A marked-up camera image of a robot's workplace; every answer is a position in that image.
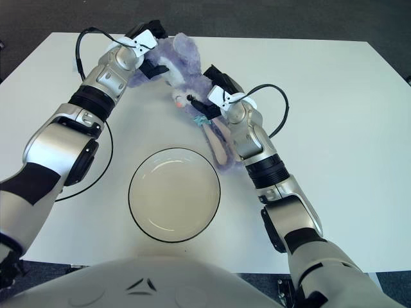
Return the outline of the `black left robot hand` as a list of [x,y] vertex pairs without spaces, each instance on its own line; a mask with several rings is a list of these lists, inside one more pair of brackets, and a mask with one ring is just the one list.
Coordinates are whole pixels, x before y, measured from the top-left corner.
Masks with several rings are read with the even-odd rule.
[[159,57],[155,57],[155,50],[159,43],[168,38],[160,20],[138,24],[129,30],[125,37],[127,37],[127,45],[136,47],[139,57],[137,63],[139,79],[151,80],[169,71],[166,65],[159,63]]

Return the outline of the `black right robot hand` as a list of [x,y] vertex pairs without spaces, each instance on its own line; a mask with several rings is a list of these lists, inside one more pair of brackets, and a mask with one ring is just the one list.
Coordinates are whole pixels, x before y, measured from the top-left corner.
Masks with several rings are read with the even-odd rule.
[[222,114],[220,107],[208,99],[214,87],[222,89],[218,95],[218,101],[223,107],[229,105],[233,94],[243,92],[243,89],[228,74],[221,72],[214,65],[211,65],[204,73],[200,73],[189,86],[186,98],[190,105],[207,120],[212,120]]

